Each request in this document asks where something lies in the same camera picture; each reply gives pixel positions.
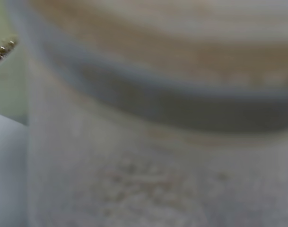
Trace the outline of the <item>plastic drink bottle pink label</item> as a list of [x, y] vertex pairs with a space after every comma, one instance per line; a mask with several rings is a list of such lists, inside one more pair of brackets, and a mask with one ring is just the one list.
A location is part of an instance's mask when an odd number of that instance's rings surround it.
[[288, 227], [288, 0], [8, 0], [32, 227]]

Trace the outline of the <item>pale green plastic cup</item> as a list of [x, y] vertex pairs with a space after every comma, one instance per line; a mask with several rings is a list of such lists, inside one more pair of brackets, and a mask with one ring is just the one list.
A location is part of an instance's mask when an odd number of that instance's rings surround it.
[[22, 46], [0, 0], [0, 115], [26, 125], [28, 103]]

